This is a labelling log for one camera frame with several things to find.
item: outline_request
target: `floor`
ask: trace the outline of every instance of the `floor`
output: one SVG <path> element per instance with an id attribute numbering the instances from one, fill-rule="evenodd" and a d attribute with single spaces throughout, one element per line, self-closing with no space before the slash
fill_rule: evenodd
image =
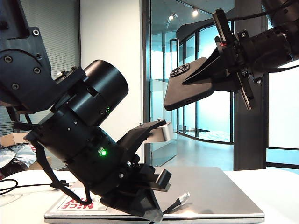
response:
<path id="1" fill-rule="evenodd" d="M 233 170 L 233 145 L 202 142 L 177 135 L 177 155 L 164 166 L 212 166 Z"/>

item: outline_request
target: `green led light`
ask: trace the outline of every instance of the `green led light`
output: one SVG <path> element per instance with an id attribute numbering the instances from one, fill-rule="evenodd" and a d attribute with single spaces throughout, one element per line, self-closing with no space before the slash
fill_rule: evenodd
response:
<path id="1" fill-rule="evenodd" d="M 100 154 L 100 156 L 106 156 L 107 155 L 107 150 L 105 150 L 103 147 L 101 147 L 98 150 L 98 153 Z"/>

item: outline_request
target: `white wall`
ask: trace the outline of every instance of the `white wall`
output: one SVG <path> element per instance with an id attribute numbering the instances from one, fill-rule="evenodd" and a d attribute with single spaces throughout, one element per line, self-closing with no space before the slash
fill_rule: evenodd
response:
<path id="1" fill-rule="evenodd" d="M 143 121 L 142 27 L 139 0 L 81 0 L 82 68 L 96 59 L 114 65 L 129 93 L 100 126 L 115 141 Z M 143 147 L 138 150 L 143 161 Z"/>

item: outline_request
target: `screw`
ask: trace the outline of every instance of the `screw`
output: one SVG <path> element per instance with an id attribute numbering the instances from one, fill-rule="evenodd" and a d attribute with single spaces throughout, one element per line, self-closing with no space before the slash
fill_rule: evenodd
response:
<path id="1" fill-rule="evenodd" d="M 5 56 L 5 57 L 4 57 L 4 61 L 5 61 L 6 63 L 11 63 L 11 62 L 13 61 L 13 59 L 12 59 L 11 56 Z"/>
<path id="2" fill-rule="evenodd" d="M 18 90 L 19 89 L 19 84 L 17 84 L 17 83 L 14 83 L 14 84 L 12 84 L 11 85 L 11 88 L 13 88 L 13 90 Z"/>
<path id="3" fill-rule="evenodd" d="M 34 36 L 38 36 L 38 35 L 39 35 L 39 31 L 38 31 L 38 29 L 34 29 L 34 30 L 32 31 L 32 33 L 33 33 Z"/>
<path id="4" fill-rule="evenodd" d="M 41 59 L 41 58 L 42 58 L 42 55 L 41 55 L 40 53 L 37 53 L 37 54 L 36 54 L 36 57 L 37 57 L 38 59 Z"/>
<path id="5" fill-rule="evenodd" d="M 39 73 L 41 73 L 41 70 L 40 70 L 40 68 L 35 67 L 35 68 L 33 69 L 33 72 L 36 73 L 36 74 L 39 74 Z"/>

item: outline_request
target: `black pillar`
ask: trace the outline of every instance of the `black pillar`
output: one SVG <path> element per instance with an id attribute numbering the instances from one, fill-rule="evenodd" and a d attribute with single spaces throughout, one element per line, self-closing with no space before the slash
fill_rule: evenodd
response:
<path id="1" fill-rule="evenodd" d="M 260 0 L 236 0 L 237 16 L 260 13 Z M 237 21 L 235 32 L 248 30 L 250 36 L 263 31 L 265 19 L 261 17 Z M 241 94 L 235 94 L 234 170 L 263 169 L 266 164 L 264 82 L 250 85 L 255 98 L 255 107 L 246 109 Z"/>

